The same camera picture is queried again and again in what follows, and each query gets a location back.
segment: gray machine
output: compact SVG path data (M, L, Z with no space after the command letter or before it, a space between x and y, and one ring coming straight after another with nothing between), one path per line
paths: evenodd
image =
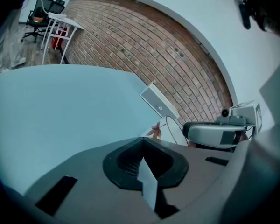
M250 138L262 127L259 102L253 100L222 111L216 122L188 122L183 126L183 135L190 141L219 149L235 147L243 133L251 131Z

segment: light blue surface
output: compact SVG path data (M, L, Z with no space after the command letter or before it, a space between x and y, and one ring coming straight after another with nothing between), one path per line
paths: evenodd
M0 74L0 178L21 194L83 150L139 136L159 115L133 73L44 65Z

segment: brick wall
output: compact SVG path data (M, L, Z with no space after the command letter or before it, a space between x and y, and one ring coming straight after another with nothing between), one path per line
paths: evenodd
M70 43L69 63L134 72L153 82L182 124L213 121L232 106L214 60L164 13L134 0L71 0L64 13L85 28Z

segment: gray floor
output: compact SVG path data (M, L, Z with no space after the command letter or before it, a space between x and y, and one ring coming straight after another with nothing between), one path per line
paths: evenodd
M25 32L31 32L33 28L26 25L19 25L18 37L22 38ZM21 45L21 56L26 57L27 61L23 65L17 66L15 69L41 65L43 50L41 50L42 37L37 37L37 42L34 43L34 37L29 36L24 38L24 41L20 43ZM44 64L59 64L61 60L61 55L59 50L54 50L51 46L51 41L49 43L49 52L45 56Z

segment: office chair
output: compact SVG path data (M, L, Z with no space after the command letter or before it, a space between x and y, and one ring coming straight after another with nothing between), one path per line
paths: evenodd
M56 0L50 9L51 13L60 14L64 10L65 1Z
M46 12L42 8L42 5L43 5L45 11L48 12L53 7L54 1L53 0L37 0L36 1L35 8L33 11L32 10L30 11L30 14L29 14L27 22L26 22L26 25L32 26L34 28L34 30L33 30L33 32L26 32L24 34L24 36L22 37L21 42L24 40L25 37L33 36L35 38L34 43L36 43L37 36L43 36L40 33L44 32L45 30L40 31L39 28L47 27L49 20L48 20L48 16L47 16ZM42 18L42 21L41 22L34 21L35 17Z

